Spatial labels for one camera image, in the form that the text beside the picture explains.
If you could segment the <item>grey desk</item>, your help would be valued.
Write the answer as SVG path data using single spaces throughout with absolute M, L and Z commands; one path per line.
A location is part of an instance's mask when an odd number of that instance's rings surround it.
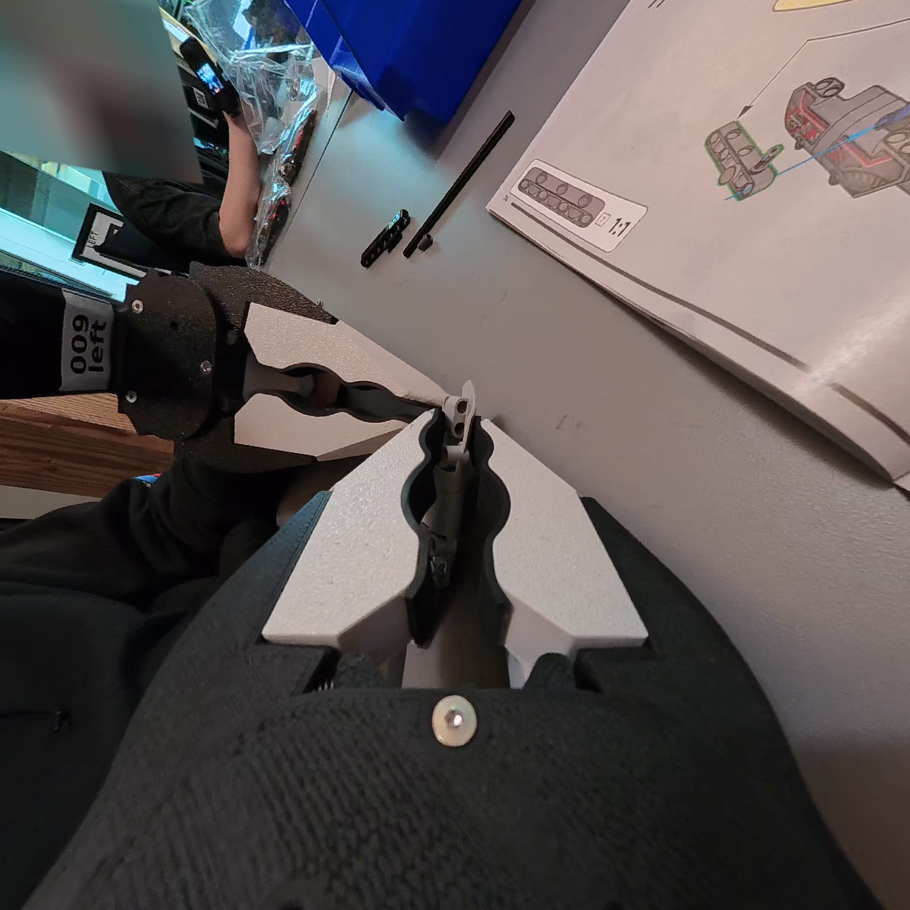
M 473 381 L 484 417 L 669 567 L 755 672 L 857 870 L 908 908 L 908 499 L 485 210 L 622 6 L 522 2 L 438 135 L 338 85 L 267 269 L 447 391 Z M 361 267 L 399 209 L 400 242 Z

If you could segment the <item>wooden post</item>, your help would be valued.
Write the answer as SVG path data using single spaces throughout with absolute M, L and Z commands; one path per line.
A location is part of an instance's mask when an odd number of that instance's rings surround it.
M 141 436 L 112 395 L 1 403 L 1 484 L 102 498 L 136 476 L 157 475 L 173 443 Z

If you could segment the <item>black toy beam with holes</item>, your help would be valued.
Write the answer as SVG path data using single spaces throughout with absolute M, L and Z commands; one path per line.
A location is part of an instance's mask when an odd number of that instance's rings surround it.
M 395 216 L 381 229 L 381 232 L 364 249 L 360 265 L 370 268 L 384 253 L 390 253 L 400 242 L 404 231 L 410 225 L 411 216 L 406 209 L 399 209 Z

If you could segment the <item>blue plastic bin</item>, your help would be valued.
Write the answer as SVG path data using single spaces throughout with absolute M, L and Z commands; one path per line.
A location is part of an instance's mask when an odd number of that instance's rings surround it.
M 455 116 L 519 1 L 287 1 L 327 65 L 400 120 Z

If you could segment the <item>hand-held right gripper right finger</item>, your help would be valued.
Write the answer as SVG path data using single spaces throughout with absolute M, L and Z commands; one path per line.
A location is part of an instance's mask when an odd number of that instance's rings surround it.
M 643 620 L 576 490 L 489 419 L 474 445 L 484 581 L 510 661 L 642 646 Z

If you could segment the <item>person's black printed shirt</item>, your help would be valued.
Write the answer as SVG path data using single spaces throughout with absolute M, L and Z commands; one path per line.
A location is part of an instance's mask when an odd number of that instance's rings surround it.
M 143 601 L 127 483 L 2 530 L 2 908 L 329 908 L 323 877 L 267 870 L 231 767 L 329 651 L 261 629 L 333 486 L 208 594 Z

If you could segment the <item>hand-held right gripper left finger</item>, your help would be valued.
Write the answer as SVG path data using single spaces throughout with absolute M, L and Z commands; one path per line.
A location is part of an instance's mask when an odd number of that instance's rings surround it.
M 431 409 L 339 480 L 263 629 L 271 643 L 405 649 L 438 628 L 429 531 L 445 432 Z

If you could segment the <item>grey toy brick assembly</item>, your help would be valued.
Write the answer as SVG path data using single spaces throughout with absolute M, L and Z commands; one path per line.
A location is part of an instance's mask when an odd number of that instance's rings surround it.
M 476 404 L 474 385 L 466 381 L 461 393 L 449 396 L 442 407 L 445 427 L 439 461 L 433 468 L 436 496 L 421 522 L 428 531 L 428 565 L 438 590 L 449 587 L 458 554 L 463 510 L 473 473 L 470 444 Z

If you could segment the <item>clear plastic parts bag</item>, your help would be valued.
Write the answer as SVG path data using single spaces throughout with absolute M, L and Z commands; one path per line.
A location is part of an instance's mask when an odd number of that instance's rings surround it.
M 234 85 L 258 153 L 261 193 L 246 265 L 264 267 L 289 215 L 319 108 L 334 72 L 284 2 L 203 1 L 188 6 L 195 38 Z

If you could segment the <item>black framed white sign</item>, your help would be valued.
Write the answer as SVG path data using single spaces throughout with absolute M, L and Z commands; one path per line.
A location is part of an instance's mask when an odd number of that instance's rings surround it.
M 119 233 L 124 224 L 125 220 L 120 212 L 90 202 L 74 242 L 72 258 L 125 278 L 142 279 L 149 271 L 148 267 L 137 266 L 131 261 L 108 256 L 100 251 L 100 247 L 108 238 L 113 238 Z

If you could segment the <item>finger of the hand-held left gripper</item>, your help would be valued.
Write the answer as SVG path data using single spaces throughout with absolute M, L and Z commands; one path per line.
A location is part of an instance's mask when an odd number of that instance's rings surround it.
M 447 392 L 344 322 L 323 321 L 251 303 L 244 335 L 256 360 L 287 372 L 326 370 L 347 384 L 370 384 L 398 399 L 441 405 Z
M 430 409 L 429 390 L 342 390 L 325 409 L 292 399 L 256 393 L 234 417 L 235 443 L 336 461 L 376 452 Z

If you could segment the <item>long black toy axle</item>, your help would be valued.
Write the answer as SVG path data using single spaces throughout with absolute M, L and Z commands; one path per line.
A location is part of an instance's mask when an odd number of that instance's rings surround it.
M 497 123 L 495 129 L 487 136 L 478 151 L 472 155 L 471 160 L 465 165 L 460 175 L 457 176 L 449 186 L 443 197 L 438 201 L 426 220 L 421 224 L 414 237 L 405 246 L 402 253 L 404 258 L 411 258 L 414 253 L 418 251 L 416 247 L 419 239 L 426 233 L 432 233 L 442 216 L 446 214 L 457 198 L 459 198 L 463 190 L 471 182 L 473 176 L 478 172 L 494 152 L 497 145 L 502 141 L 506 133 L 511 129 L 514 122 L 514 113 L 511 110 L 506 111 L 504 116 Z

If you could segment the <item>building instruction booklet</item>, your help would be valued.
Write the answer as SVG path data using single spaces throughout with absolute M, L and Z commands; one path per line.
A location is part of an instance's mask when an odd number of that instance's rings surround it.
M 907 1 L 627 2 L 487 205 L 908 491 Z

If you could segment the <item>person's left forearm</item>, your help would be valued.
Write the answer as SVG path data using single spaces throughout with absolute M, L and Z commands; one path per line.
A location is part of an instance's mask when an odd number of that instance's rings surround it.
M 127 529 L 138 596 L 152 602 L 215 590 L 275 534 L 279 512 L 304 482 L 318 491 L 328 485 L 316 466 L 231 473 L 188 459 L 130 480 Z

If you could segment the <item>black handheld device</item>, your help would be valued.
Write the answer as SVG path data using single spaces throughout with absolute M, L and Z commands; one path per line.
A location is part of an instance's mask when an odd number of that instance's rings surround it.
M 191 71 L 207 87 L 216 107 L 225 115 L 235 118 L 241 113 L 239 95 L 234 85 L 198 39 L 190 37 L 183 41 L 179 53 Z

